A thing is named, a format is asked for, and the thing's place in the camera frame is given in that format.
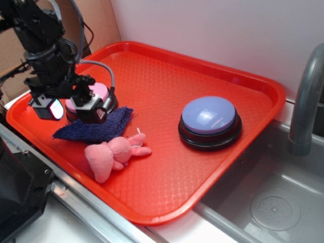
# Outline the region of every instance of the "red tray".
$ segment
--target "red tray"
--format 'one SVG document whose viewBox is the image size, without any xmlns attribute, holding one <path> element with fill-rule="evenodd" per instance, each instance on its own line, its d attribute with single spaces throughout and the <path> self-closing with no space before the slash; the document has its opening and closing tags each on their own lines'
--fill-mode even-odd
<svg viewBox="0 0 324 243">
<path fill-rule="evenodd" d="M 101 61 L 114 71 L 119 106 L 134 109 L 123 136 L 132 136 L 140 128 L 146 134 L 144 146 L 152 149 L 152 155 L 131 158 L 124 170 L 112 172 L 104 184 L 98 184 L 84 155 L 86 145 L 51 137 L 68 124 L 66 118 L 40 120 L 27 105 L 30 95 L 26 95 L 8 111 L 7 121 L 136 224 L 162 224 L 188 212 L 285 103 L 283 88 L 272 80 L 140 43 L 109 45 L 87 59 Z M 77 71 L 110 86 L 110 76 L 100 66 L 80 65 Z M 200 152 L 180 141 L 181 112 L 188 102 L 202 96 L 220 96 L 235 106 L 242 134 L 232 146 Z"/>
</svg>

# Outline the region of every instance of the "sink basin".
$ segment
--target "sink basin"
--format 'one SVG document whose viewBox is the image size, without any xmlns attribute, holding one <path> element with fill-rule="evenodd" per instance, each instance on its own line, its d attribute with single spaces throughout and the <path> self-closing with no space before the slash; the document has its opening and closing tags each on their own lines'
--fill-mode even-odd
<svg viewBox="0 0 324 243">
<path fill-rule="evenodd" d="M 273 121 L 194 210 L 238 242 L 323 242 L 324 140 L 296 157 L 288 133 Z"/>
</svg>

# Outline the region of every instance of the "round button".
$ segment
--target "round button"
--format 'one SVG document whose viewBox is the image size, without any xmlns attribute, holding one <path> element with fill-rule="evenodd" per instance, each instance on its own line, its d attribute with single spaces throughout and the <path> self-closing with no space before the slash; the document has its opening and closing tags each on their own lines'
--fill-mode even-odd
<svg viewBox="0 0 324 243">
<path fill-rule="evenodd" d="M 224 132 L 235 121 L 235 108 L 228 100 L 207 96 L 188 103 L 182 112 L 185 127 L 197 134 Z"/>
</svg>

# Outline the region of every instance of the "gray faucet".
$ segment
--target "gray faucet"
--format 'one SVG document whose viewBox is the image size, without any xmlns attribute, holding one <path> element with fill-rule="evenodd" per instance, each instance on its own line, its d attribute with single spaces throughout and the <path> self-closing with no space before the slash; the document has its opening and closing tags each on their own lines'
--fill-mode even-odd
<svg viewBox="0 0 324 243">
<path fill-rule="evenodd" d="M 324 136 L 324 43 L 311 54 L 299 85 L 288 139 L 288 151 L 310 153 L 312 133 Z"/>
</svg>

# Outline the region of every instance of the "black cable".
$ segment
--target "black cable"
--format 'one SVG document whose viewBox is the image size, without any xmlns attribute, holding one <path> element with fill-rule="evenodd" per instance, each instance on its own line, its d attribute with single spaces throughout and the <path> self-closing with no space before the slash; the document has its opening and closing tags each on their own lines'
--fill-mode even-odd
<svg viewBox="0 0 324 243">
<path fill-rule="evenodd" d="M 91 39 L 90 39 L 89 43 L 83 48 L 84 51 L 91 45 L 93 39 L 95 38 L 95 34 L 93 33 L 93 31 L 91 30 L 91 28 L 86 23 L 85 23 L 85 27 L 90 31 L 90 33 L 91 33 Z"/>
<path fill-rule="evenodd" d="M 76 3 L 74 0 L 70 0 L 70 2 L 72 3 L 75 11 L 76 11 L 76 14 L 79 18 L 79 21 L 80 21 L 80 40 L 79 40 L 79 50 L 78 50 L 78 53 L 75 57 L 75 62 L 76 63 L 79 63 L 81 58 L 82 58 L 82 47 L 83 47 L 83 44 L 84 44 L 84 41 L 85 41 L 85 22 L 83 20 L 83 16 L 82 16 L 82 13 L 80 11 L 80 9 L 77 7 Z"/>
<path fill-rule="evenodd" d="M 31 68 L 31 65 L 28 64 L 27 61 L 26 61 L 26 62 L 22 62 L 19 66 L 17 66 L 13 70 L 11 70 L 11 71 L 7 72 L 6 74 L 2 75 L 0 77 L 0 88 L 8 78 L 14 77 L 16 74 L 23 73 L 23 72 L 29 70 L 30 68 Z"/>
<path fill-rule="evenodd" d="M 74 44 L 72 41 L 65 38 L 59 38 L 59 41 L 68 44 L 75 51 L 75 53 L 77 53 L 76 44 Z"/>
</svg>

